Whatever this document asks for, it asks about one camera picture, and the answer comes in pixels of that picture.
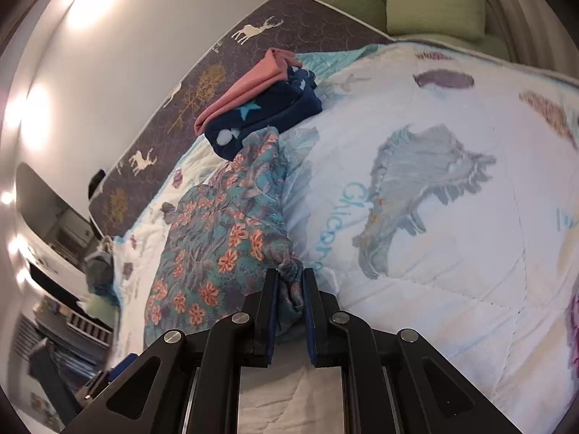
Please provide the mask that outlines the green cushion near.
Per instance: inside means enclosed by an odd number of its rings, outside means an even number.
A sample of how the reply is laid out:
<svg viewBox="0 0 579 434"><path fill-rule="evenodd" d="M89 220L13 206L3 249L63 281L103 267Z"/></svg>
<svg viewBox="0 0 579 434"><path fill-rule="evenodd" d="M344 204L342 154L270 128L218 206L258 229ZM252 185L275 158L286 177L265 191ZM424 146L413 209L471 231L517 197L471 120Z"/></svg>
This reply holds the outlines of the green cushion near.
<svg viewBox="0 0 579 434"><path fill-rule="evenodd" d="M386 0L391 35L434 33L476 41L485 27L486 0Z"/></svg>

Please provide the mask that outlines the floral teal orange garment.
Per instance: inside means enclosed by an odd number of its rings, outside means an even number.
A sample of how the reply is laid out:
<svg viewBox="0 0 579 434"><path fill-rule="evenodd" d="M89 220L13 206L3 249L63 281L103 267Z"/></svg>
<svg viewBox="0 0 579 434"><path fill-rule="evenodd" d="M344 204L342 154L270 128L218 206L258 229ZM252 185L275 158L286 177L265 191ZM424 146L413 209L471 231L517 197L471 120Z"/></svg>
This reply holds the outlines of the floral teal orange garment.
<svg viewBox="0 0 579 434"><path fill-rule="evenodd" d="M254 131L232 161L182 196L145 305L145 346L170 329L200 332L240 311L270 268L281 275L275 334L295 333L303 264L284 219L284 187L318 140L314 127Z"/></svg>

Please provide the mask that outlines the dark clothes pile bedside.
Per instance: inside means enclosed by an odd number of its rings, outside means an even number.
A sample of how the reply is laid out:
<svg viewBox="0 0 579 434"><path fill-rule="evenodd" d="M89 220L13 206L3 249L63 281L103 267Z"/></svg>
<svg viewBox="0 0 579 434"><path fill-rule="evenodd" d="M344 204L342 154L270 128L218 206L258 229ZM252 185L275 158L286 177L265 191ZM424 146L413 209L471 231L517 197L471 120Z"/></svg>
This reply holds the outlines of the dark clothes pile bedside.
<svg viewBox="0 0 579 434"><path fill-rule="evenodd" d="M96 250L84 259L84 275L88 292L108 300L112 305L119 304L114 288L113 240L103 237Z"/></svg>

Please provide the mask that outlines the folded navy star garment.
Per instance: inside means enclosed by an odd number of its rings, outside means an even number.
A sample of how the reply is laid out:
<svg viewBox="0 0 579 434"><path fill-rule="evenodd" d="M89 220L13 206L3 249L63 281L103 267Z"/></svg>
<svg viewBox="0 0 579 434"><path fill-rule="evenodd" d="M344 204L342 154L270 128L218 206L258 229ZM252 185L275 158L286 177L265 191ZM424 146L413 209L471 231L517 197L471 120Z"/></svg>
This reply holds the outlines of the folded navy star garment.
<svg viewBox="0 0 579 434"><path fill-rule="evenodd" d="M309 69L288 68L288 79L274 82L253 99L226 111L207 124L206 139L215 153L232 161L247 135L265 127L283 133L303 120L320 114L315 73Z"/></svg>

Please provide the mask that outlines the white seashell quilt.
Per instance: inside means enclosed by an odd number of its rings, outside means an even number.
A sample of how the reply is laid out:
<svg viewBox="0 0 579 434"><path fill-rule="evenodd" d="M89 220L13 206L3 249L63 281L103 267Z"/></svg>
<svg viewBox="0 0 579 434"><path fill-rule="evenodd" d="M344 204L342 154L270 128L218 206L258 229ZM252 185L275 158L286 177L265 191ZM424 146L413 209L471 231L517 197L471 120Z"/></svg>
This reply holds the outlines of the white seashell quilt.
<svg viewBox="0 0 579 434"><path fill-rule="evenodd" d="M319 140L284 187L293 249L375 328L421 333L521 431L578 391L578 83L422 43L302 54ZM199 138L115 241L112 358L140 353L182 196L227 162Z"/></svg>

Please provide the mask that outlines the dark deer-print mattress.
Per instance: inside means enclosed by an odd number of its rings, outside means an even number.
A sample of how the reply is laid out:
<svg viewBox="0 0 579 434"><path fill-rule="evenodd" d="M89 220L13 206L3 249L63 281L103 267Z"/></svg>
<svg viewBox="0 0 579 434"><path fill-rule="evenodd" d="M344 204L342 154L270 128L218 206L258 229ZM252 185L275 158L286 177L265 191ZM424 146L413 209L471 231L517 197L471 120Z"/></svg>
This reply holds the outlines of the dark deer-print mattress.
<svg viewBox="0 0 579 434"><path fill-rule="evenodd" d="M386 33L319 0L267 0L193 65L100 182L89 215L103 235L122 236L196 140L197 116L270 48L337 52L388 44Z"/></svg>

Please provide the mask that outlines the folded pink garment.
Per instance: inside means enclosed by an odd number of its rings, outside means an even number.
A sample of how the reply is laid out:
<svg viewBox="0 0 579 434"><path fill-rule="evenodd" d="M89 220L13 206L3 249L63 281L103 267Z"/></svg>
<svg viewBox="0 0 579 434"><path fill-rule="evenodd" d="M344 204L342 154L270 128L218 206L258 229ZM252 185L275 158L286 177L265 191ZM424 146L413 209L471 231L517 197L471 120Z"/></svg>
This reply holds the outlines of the folded pink garment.
<svg viewBox="0 0 579 434"><path fill-rule="evenodd" d="M277 81L288 81L288 69L300 69L302 63L291 51L270 48L263 58L238 81L236 81L217 101L207 107L195 120L196 135L203 134L210 120L256 97Z"/></svg>

